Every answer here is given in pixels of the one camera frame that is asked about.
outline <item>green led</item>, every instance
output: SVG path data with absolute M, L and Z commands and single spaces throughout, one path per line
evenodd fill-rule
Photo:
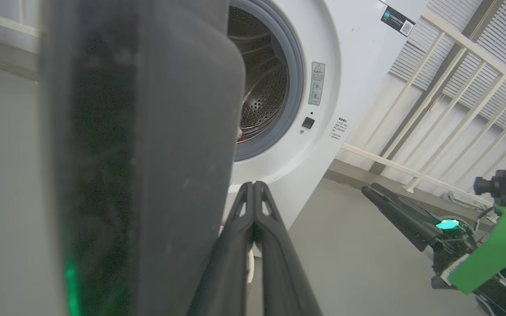
M 66 264 L 66 286 L 68 286 L 68 307 L 70 308 L 70 316 L 82 316 L 76 264 L 72 259 L 68 259 Z
M 441 230 L 451 230 L 452 228 L 457 227 L 458 225 L 460 225 L 460 222 L 458 222 L 458 220 L 455 219 L 444 219 L 442 220 L 442 222 L 436 224 L 436 226 Z

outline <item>door release button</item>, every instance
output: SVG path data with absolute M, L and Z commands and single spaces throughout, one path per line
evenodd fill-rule
M 305 128 L 311 128 L 313 126 L 314 122 L 315 122 L 315 120 L 313 118 L 306 117 L 302 126 Z

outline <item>qr code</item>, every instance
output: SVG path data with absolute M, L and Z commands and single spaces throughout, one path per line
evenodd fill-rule
M 413 29 L 413 26 L 414 26 L 413 23 L 409 22 L 408 20 L 405 20 L 405 23 L 403 24 L 399 32 L 401 32 L 401 34 L 405 36 L 409 36 L 411 30 Z

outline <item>label sticker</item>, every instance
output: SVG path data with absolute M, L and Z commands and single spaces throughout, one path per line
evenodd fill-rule
M 458 266 L 460 266 L 462 262 L 464 262 L 467 258 L 469 258 L 469 256 L 470 254 L 465 254 L 464 256 L 461 256 L 453 264 L 448 266 L 446 270 L 442 271 L 442 273 L 440 274 L 440 278 L 443 279 L 444 282 L 446 282 L 446 284 L 452 285 L 452 282 L 450 282 L 450 280 L 448 279 L 450 277 L 450 274 L 452 274 L 452 272 L 454 272 L 454 270 L 456 270 L 456 268 L 458 268 Z
M 308 104 L 319 105 L 322 100 L 323 79 L 325 79 L 325 64 L 311 63 L 311 89 Z
M 392 7 L 386 8 L 386 12 L 382 15 L 382 22 L 388 24 L 394 30 L 408 37 L 415 26 L 415 22 L 406 18 Z
M 349 127 L 347 120 L 344 118 L 338 118 L 337 122 L 335 122 L 335 125 L 331 127 L 329 137 L 333 138 L 334 140 L 340 140 L 341 137 L 343 137 L 343 134 L 345 134 L 347 127 Z

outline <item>washing machine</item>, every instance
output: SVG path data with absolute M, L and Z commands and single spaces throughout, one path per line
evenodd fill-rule
M 233 0 L 246 87 L 225 216 L 266 182 L 293 224 L 419 20 L 425 0 Z

